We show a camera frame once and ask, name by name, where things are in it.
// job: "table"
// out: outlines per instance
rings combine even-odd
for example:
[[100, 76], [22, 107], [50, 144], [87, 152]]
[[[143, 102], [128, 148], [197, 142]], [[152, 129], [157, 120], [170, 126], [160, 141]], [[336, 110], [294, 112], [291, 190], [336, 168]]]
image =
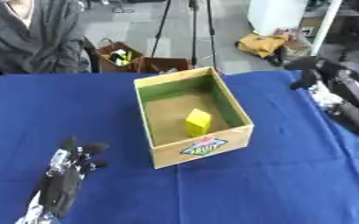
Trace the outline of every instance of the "table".
[[248, 148], [152, 168], [132, 81], [142, 74], [0, 78], [0, 224], [13, 223], [58, 143], [110, 145], [64, 223], [359, 223], [359, 139], [331, 123], [296, 73], [226, 76], [256, 124]]

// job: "printed label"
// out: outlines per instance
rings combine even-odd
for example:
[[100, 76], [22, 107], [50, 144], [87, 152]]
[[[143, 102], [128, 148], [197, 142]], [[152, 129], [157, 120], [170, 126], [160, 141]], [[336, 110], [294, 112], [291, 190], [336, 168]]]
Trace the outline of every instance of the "printed label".
[[192, 144], [191, 147], [183, 150], [181, 153], [187, 155], [205, 156], [227, 142], [228, 141], [221, 140], [216, 137], [206, 136], [202, 140]]

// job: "bag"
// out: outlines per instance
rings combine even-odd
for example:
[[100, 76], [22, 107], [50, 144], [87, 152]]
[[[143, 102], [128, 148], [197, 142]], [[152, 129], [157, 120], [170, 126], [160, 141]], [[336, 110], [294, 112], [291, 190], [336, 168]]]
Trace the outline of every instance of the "bag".
[[236, 47], [263, 60], [268, 60], [273, 66], [280, 67], [283, 64], [284, 44], [289, 39], [289, 35], [262, 37], [250, 34], [236, 42]]
[[[111, 39], [103, 39], [108, 41], [109, 44], [102, 46], [98, 49], [99, 64], [101, 66], [102, 73], [136, 73], [137, 72], [137, 60], [143, 56], [142, 53], [136, 51], [123, 42], [113, 42]], [[126, 65], [117, 65], [112, 59], [112, 53], [118, 50], [125, 50], [131, 55], [130, 62]]]

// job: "brown box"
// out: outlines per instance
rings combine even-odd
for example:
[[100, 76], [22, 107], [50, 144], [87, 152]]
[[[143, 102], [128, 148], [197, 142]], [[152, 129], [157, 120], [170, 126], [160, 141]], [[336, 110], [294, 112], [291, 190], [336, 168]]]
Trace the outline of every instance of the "brown box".
[[[135, 88], [155, 168], [248, 145], [253, 122], [212, 67], [138, 79]], [[212, 116], [205, 136], [186, 135], [192, 109]]]
[[[126, 66], [118, 66], [109, 60], [110, 54], [119, 49], [132, 52], [133, 60], [130, 64]], [[99, 48], [98, 53], [102, 73], [136, 73], [138, 68], [138, 59], [143, 56], [142, 53], [129, 47], [123, 42], [114, 42], [110, 45], [103, 46]]]
[[138, 72], [141, 74], [159, 74], [173, 68], [177, 71], [186, 71], [191, 68], [187, 59], [142, 57], [139, 62]]

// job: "robotic hand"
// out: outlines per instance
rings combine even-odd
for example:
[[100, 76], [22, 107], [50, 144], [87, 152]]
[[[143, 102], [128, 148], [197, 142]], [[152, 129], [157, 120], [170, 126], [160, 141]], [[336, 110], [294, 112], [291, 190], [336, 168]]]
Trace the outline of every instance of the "robotic hand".
[[306, 89], [333, 120], [359, 136], [359, 73], [315, 57], [294, 61], [287, 68], [302, 70], [291, 89]]
[[82, 180], [92, 171], [108, 166], [90, 162], [108, 145], [91, 143], [76, 147], [75, 138], [66, 139], [55, 152], [50, 166], [32, 194], [27, 213], [16, 224], [59, 224], [75, 200]]

